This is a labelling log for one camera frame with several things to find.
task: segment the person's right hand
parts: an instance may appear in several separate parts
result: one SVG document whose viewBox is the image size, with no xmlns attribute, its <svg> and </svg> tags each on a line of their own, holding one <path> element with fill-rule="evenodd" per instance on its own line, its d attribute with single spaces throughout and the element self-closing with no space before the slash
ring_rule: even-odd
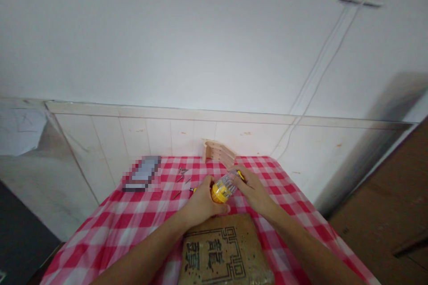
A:
<svg viewBox="0 0 428 285">
<path fill-rule="evenodd" d="M 264 188 L 259 177 L 243 165 L 234 165 L 228 168 L 228 171 L 239 170 L 246 181 L 235 177 L 233 184 L 244 194 L 251 208 L 260 215 L 265 216 L 272 208 L 276 207 L 276 203 L 269 196 Z"/>
</svg>

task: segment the cardboard box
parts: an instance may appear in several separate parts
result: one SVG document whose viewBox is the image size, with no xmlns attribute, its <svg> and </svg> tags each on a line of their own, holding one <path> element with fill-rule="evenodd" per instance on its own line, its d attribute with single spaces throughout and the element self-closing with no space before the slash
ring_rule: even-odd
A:
<svg viewBox="0 0 428 285">
<path fill-rule="evenodd" d="M 249 214 L 215 217 L 184 235 L 178 284 L 274 284 Z"/>
</svg>

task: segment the table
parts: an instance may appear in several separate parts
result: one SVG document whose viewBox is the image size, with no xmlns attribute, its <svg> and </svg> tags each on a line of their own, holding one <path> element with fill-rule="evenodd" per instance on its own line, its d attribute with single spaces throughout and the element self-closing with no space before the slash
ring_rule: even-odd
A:
<svg viewBox="0 0 428 285">
<path fill-rule="evenodd" d="M 235 163 L 256 173 L 271 197 L 363 280 L 379 284 L 274 159 L 237 157 Z M 176 183 L 180 167 L 188 171 Z M 137 170 L 138 165 L 132 168 L 133 172 Z M 211 159 L 203 164 L 200 157 L 162 157 L 159 176 L 154 180 L 160 186 L 155 191 L 122 192 L 120 184 L 56 254 L 41 283 L 90 283 L 182 208 L 191 196 L 189 187 L 197 187 L 206 175 L 219 178 L 226 172 L 222 164 Z M 179 191 L 181 194 L 173 199 Z M 276 284 L 310 284 L 286 244 L 251 209 L 241 192 L 237 191 L 228 204 L 230 214 L 250 213 Z M 156 274 L 154 284 L 177 283 L 181 250 L 182 244 L 178 242 Z"/>
</svg>

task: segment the wall trim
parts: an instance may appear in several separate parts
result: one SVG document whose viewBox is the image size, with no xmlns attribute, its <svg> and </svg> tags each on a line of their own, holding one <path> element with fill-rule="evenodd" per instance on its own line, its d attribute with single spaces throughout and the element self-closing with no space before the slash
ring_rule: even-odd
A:
<svg viewBox="0 0 428 285">
<path fill-rule="evenodd" d="M 87 116 L 250 122 L 279 125 L 291 125 L 295 122 L 296 118 L 298 118 L 293 115 L 284 114 L 257 114 L 233 111 L 104 105 L 83 102 L 48 101 L 45 104 L 49 111 L 54 114 L 79 114 Z M 412 125 L 413 123 L 411 122 L 388 122 L 367 119 L 312 116 L 303 117 L 299 123 L 299 126 L 367 128 L 382 130 L 407 130 Z"/>
</svg>

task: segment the wooden stand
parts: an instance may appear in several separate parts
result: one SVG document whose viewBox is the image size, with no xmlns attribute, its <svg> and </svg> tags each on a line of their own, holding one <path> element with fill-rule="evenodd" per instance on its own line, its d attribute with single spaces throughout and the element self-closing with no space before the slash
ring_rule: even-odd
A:
<svg viewBox="0 0 428 285">
<path fill-rule="evenodd" d="M 207 158 L 218 160 L 224 167 L 229 168 L 235 164 L 236 154 L 220 142 L 214 140 L 204 141 L 202 160 Z"/>
</svg>

